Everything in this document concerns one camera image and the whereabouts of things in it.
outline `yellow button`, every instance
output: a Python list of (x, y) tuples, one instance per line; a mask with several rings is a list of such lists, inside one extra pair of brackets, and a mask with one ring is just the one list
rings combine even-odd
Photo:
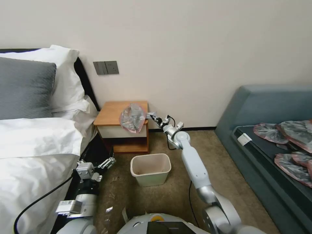
[(155, 215), (150, 219), (150, 221), (153, 222), (153, 221), (165, 221), (165, 220), (160, 215)]

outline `carpet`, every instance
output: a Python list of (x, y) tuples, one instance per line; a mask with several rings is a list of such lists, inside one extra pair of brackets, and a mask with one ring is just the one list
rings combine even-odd
[[(236, 165), (213, 131), (188, 131), (191, 145), (197, 150), (210, 181), (236, 208), (243, 224), (252, 225), (267, 234), (279, 231), (272, 219), (246, 183)], [(122, 210), (128, 217), (147, 213), (167, 213), (195, 223), (189, 205), (190, 179), (181, 159), (181, 150), (169, 150), (164, 133), (150, 133), (150, 154), (165, 153), (171, 162), (171, 172), (163, 185), (139, 187), (130, 173), (130, 161), (137, 154), (116, 154), (116, 163), (104, 175), (95, 216), (99, 234), (115, 234), (124, 225)], [(201, 212), (206, 206), (191, 188), (191, 201), (200, 228), (206, 230)]]

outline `wastebasket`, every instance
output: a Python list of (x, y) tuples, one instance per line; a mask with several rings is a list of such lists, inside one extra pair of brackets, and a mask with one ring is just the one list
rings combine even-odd
[(130, 163), (131, 174), (141, 187), (163, 184), (170, 170), (170, 159), (162, 153), (138, 155)]

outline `white pillow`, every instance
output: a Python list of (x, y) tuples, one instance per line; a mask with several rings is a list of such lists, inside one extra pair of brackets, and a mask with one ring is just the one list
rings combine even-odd
[(23, 53), (2, 53), (0, 57), (55, 63), (57, 69), (51, 97), (52, 112), (86, 111), (89, 103), (84, 100), (84, 88), (74, 69), (78, 55), (79, 50), (52, 45)]

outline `wooden nightstand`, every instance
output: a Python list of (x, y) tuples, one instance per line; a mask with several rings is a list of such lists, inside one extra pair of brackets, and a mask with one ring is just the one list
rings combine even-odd
[(124, 130), (119, 124), (121, 112), (130, 103), (139, 104), (147, 112), (147, 101), (110, 101), (104, 104), (93, 124), (108, 150), (113, 146), (115, 153), (148, 153), (148, 120), (138, 134)]

